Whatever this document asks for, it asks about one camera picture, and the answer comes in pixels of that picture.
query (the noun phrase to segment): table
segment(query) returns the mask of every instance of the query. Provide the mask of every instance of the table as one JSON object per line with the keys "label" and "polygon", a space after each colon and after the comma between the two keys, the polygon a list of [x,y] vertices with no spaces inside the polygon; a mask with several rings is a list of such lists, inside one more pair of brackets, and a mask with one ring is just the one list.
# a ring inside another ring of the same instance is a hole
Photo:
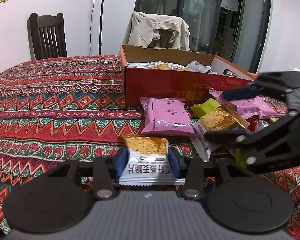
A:
{"label": "table", "polygon": [[[2,202],[15,185],[70,157],[91,161],[94,156],[114,155],[124,144],[120,135],[138,134],[143,125],[143,110],[124,108],[118,56],[30,61],[1,73],[0,228],[10,230]],[[189,140],[170,145],[183,154],[196,154]],[[295,200],[287,231],[300,237],[300,167],[263,177]],[[88,185],[89,178],[83,183]]]}

